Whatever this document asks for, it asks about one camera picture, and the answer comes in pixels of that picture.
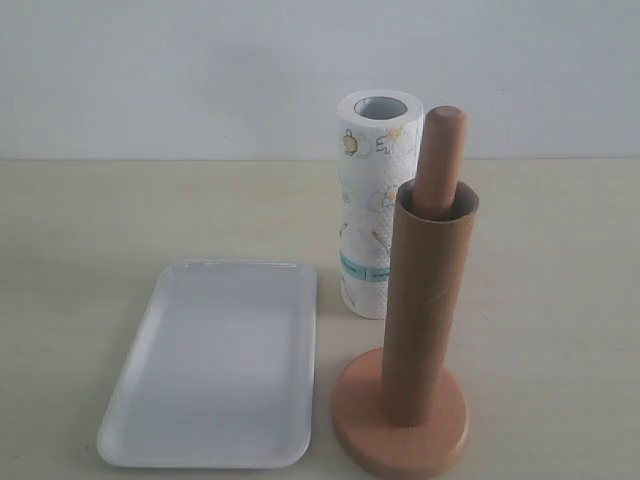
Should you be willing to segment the brown cardboard tube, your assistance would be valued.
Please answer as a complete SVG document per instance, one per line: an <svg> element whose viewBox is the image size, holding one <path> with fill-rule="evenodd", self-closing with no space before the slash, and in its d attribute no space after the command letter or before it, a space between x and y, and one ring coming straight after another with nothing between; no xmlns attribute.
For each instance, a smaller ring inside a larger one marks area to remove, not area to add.
<svg viewBox="0 0 640 480"><path fill-rule="evenodd" d="M382 360L382 406L401 427L425 423L436 397L479 197L458 182L450 216L414 213L412 180L395 205Z"/></svg>

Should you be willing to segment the printed white paper towel roll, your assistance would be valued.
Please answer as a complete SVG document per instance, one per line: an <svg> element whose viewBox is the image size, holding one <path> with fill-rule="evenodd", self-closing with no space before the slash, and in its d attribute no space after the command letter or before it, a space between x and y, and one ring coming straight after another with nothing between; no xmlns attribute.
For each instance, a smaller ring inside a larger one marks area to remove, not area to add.
<svg viewBox="0 0 640 480"><path fill-rule="evenodd" d="M342 99L338 116L342 297L354 313L384 319L396 195L415 177L424 108L405 92L364 90Z"/></svg>

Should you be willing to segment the wooden paper towel holder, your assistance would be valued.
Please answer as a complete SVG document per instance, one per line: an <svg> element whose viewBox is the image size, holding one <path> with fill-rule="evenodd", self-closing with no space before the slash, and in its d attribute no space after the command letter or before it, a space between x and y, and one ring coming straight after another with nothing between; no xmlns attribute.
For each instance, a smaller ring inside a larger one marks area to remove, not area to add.
<svg viewBox="0 0 640 480"><path fill-rule="evenodd" d="M423 219L450 216L463 158L468 117L438 106L425 118L414 182L414 213ZM427 479L458 459L467 439L469 406L459 382L443 364L427 421L393 423L382 406L383 346L356 357L341 373L331 397L334 431L362 468L383 479Z"/></svg>

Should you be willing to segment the white rectangular plastic tray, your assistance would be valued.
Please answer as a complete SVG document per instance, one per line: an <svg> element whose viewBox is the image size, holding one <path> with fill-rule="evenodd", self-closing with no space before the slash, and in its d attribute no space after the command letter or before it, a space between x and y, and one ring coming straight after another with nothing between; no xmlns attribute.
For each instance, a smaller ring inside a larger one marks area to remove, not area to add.
<svg viewBox="0 0 640 480"><path fill-rule="evenodd" d="M317 274L183 260L159 275L97 433L108 464L274 469L312 431Z"/></svg>

